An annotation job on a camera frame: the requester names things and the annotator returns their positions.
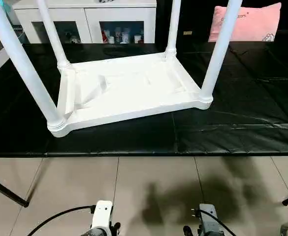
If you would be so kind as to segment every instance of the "white cylindrical leg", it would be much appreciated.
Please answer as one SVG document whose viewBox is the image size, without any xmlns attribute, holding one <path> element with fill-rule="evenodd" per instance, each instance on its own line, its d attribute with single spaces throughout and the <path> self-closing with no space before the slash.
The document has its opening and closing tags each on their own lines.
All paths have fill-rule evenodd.
<svg viewBox="0 0 288 236">
<path fill-rule="evenodd" d="M 39 78 L 34 66 L 30 62 L 1 6 L 0 41 L 47 119 L 49 129 L 60 130 L 65 126 L 65 119 L 58 113 L 54 102 Z"/>
<path fill-rule="evenodd" d="M 59 69 L 67 67 L 70 65 L 69 61 L 66 58 L 64 49 L 62 47 L 60 38 L 57 34 L 54 22 L 51 19 L 49 14 L 49 8 L 46 5 L 45 0 L 37 0 L 37 5 L 40 10 L 41 17 L 43 19 L 44 27 L 49 36 L 54 54 L 57 60 L 57 66 Z"/>
<path fill-rule="evenodd" d="M 181 0 L 173 0 L 169 36 L 168 36 L 168 45 L 167 48 L 165 49 L 166 58 L 168 56 L 175 56 L 177 54 L 176 43 L 177 43 L 177 34 L 179 26 L 180 8 L 181 8 Z"/>
<path fill-rule="evenodd" d="M 224 22 L 219 32 L 214 51 L 209 62 L 203 86 L 200 92 L 200 98 L 204 101 L 213 100 L 213 90 L 221 70 L 223 60 L 229 45 L 229 41 L 236 23 L 238 12 L 242 0 L 229 0 L 227 11 L 224 16 Z"/>
</svg>

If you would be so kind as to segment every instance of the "black tarp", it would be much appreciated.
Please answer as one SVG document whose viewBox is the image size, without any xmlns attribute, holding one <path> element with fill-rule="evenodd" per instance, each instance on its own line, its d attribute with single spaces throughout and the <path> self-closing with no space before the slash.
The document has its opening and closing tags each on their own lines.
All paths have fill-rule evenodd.
<svg viewBox="0 0 288 236">
<path fill-rule="evenodd" d="M 25 45 L 56 102 L 60 74 L 50 45 Z M 201 86 L 213 43 L 178 43 Z M 72 62 L 156 52 L 153 45 L 65 45 Z M 0 156 L 288 155 L 288 43 L 231 43 L 214 102 L 75 130 L 54 138 L 11 61 L 0 69 Z"/>
</svg>

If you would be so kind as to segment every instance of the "black cable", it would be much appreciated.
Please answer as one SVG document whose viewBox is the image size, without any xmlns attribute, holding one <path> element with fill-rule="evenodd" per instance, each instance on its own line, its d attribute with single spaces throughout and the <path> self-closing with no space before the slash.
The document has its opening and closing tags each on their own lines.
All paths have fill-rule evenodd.
<svg viewBox="0 0 288 236">
<path fill-rule="evenodd" d="M 207 211 L 198 209 L 196 211 L 196 213 L 201 212 L 204 213 L 205 215 L 208 215 L 210 217 L 212 217 L 214 220 L 216 220 L 221 226 L 223 226 L 232 236 L 237 236 L 233 231 L 231 231 L 222 221 L 220 221 L 219 219 L 217 219 L 216 217 L 214 217 L 212 214 L 208 213 Z"/>
<path fill-rule="evenodd" d="M 93 214 L 95 212 L 96 206 L 95 205 L 92 205 L 92 206 L 80 206 L 80 207 L 75 207 L 75 208 L 72 208 L 72 209 L 68 209 L 68 210 L 62 211 L 62 212 L 60 212 L 60 213 L 58 213 L 56 215 L 51 216 L 47 220 L 43 221 L 34 230 L 32 230 L 30 232 L 30 234 L 28 234 L 28 236 L 32 236 L 36 231 L 38 231 L 42 226 L 44 226 L 45 224 L 47 224 L 51 220 L 53 220 L 53 219 L 55 219 L 55 218 L 57 218 L 57 217 L 59 217 L 61 215 L 64 215 L 66 213 L 69 213 L 69 212 L 72 212 L 72 211 L 76 211 L 76 210 L 81 210 L 81 209 L 90 209 L 91 213 Z"/>
</svg>

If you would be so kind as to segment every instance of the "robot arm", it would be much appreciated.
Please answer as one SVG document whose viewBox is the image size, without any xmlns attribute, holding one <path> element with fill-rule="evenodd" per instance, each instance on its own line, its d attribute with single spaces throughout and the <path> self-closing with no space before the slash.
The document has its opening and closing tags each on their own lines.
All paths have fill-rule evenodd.
<svg viewBox="0 0 288 236">
<path fill-rule="evenodd" d="M 112 208 L 111 201 L 98 201 L 91 229 L 81 236 L 117 236 L 121 224 L 116 223 L 113 227 L 111 226 Z"/>
</svg>

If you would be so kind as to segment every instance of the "white cabinet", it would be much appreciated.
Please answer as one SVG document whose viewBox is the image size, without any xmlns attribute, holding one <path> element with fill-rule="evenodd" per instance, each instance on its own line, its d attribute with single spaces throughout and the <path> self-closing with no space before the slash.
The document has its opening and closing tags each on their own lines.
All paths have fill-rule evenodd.
<svg viewBox="0 0 288 236">
<path fill-rule="evenodd" d="M 114 36 L 116 28 L 129 29 L 131 43 L 135 35 L 141 34 L 144 43 L 155 42 L 156 8 L 88 8 L 86 16 L 94 43 L 103 43 L 104 30 Z"/>
<path fill-rule="evenodd" d="M 46 2 L 62 43 L 103 43 L 104 30 L 115 36 L 118 29 L 129 31 L 130 43 L 135 35 L 144 43 L 155 42 L 156 0 Z M 49 42 L 35 0 L 21 0 L 13 8 L 30 43 Z"/>
<path fill-rule="evenodd" d="M 15 12 L 30 43 L 48 42 L 38 9 L 16 9 Z M 50 15 L 61 42 L 69 41 L 74 36 L 81 43 L 92 43 L 83 8 L 52 8 Z"/>
</svg>

